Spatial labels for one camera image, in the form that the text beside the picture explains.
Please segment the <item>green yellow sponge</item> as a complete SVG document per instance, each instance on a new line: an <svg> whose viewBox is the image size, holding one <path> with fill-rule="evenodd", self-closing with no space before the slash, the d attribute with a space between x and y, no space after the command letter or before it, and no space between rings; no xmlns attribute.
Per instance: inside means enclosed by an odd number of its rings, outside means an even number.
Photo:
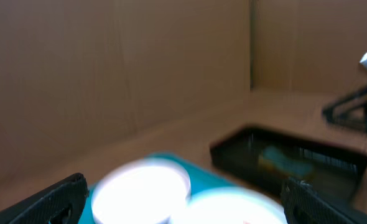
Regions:
<svg viewBox="0 0 367 224"><path fill-rule="evenodd" d="M275 146L262 150L258 155L258 166L282 177L292 176L298 179L309 179L315 172L311 163L290 158Z"/></svg>

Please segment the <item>black plastic tray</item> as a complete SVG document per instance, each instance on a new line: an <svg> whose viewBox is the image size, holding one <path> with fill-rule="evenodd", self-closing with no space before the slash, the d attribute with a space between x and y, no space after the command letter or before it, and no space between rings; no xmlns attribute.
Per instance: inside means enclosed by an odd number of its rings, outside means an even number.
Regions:
<svg viewBox="0 0 367 224"><path fill-rule="evenodd" d="M289 177L324 197L350 201L367 169L367 154L262 126L245 126L210 145L215 167L279 195Z"/></svg>

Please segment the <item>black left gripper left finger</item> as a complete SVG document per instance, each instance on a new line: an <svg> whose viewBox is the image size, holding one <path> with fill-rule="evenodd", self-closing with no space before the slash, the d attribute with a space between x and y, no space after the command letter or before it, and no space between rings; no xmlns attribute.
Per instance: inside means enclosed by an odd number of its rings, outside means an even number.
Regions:
<svg viewBox="0 0 367 224"><path fill-rule="evenodd" d="M87 198L86 179L75 173L0 211L0 224L76 224Z"/></svg>

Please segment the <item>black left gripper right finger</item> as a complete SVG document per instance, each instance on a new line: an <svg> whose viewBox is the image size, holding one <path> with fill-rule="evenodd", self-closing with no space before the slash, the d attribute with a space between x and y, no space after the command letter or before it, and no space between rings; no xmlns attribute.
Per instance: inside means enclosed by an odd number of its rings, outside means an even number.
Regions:
<svg viewBox="0 0 367 224"><path fill-rule="evenodd" d="M367 224L367 214L337 200L326 200L310 184L283 181L281 203L288 224Z"/></svg>

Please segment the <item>white plate with red stain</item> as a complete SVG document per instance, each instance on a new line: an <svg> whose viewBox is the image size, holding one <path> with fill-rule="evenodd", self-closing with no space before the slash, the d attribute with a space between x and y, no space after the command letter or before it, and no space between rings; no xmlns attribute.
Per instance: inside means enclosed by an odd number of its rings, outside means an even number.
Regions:
<svg viewBox="0 0 367 224"><path fill-rule="evenodd" d="M189 174L180 164L148 157L104 176L93 190L91 211L95 223L168 223L191 193Z"/></svg>

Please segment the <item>teal plastic tray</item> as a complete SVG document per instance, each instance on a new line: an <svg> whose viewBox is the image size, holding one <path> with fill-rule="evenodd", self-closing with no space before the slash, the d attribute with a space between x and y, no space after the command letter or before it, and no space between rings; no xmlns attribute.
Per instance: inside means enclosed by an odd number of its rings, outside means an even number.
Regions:
<svg viewBox="0 0 367 224"><path fill-rule="evenodd" d="M223 177L220 177L219 175L216 175L205 169L202 169L201 167L179 157L176 154L153 153L146 156L146 158L162 158L180 164L189 174L192 188L191 195L195 195L204 190L214 189L218 187L237 187L236 184L230 182L229 180L226 180ZM81 214L81 217L78 221L78 224L95 224L91 210L91 199L93 191L96 188L97 184L98 183L96 182L95 184L89 186L90 194L86 200L86 204Z"/></svg>

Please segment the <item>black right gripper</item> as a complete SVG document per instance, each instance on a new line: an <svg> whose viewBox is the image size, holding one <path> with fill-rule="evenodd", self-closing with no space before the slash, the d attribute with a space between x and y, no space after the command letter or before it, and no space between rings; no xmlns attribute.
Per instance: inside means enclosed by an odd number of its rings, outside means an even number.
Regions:
<svg viewBox="0 0 367 224"><path fill-rule="evenodd" d="M322 115L330 124L367 133L367 86L328 104Z"/></svg>

